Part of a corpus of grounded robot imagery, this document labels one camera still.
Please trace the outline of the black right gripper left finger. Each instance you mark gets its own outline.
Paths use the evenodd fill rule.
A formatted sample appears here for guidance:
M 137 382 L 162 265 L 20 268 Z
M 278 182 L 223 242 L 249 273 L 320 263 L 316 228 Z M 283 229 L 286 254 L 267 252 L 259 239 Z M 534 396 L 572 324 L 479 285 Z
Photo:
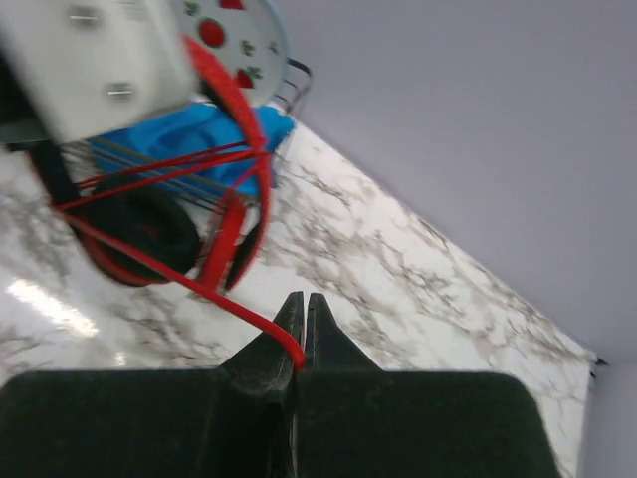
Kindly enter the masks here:
M 1 473 L 290 477 L 293 374 L 259 334 L 216 367 L 16 375 L 1 389 Z

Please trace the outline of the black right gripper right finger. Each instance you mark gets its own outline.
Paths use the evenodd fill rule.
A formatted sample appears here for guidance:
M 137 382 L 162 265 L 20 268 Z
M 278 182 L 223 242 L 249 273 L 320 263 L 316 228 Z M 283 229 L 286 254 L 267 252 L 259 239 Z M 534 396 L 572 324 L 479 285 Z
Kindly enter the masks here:
M 515 377 L 385 371 L 308 306 L 308 361 L 297 378 L 301 477 L 556 477 L 538 407 Z

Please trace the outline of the red black headphones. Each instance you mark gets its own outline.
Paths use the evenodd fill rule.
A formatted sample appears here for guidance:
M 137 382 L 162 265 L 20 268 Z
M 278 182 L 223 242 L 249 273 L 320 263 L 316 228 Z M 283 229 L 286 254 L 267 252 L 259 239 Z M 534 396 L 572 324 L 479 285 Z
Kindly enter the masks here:
M 62 147 L 39 142 L 28 152 L 52 206 L 71 226 L 89 260 L 106 276 L 145 287 L 185 281 L 222 293 L 245 273 L 264 238 L 273 173 L 267 140 L 253 109 L 221 62 L 192 38 L 186 52 L 205 99 L 241 129 L 241 151 L 219 147 L 160 160 L 113 174 L 76 173 Z M 242 178 L 258 180 L 250 203 L 228 188 L 208 210 L 156 184 L 214 165 L 254 159 Z

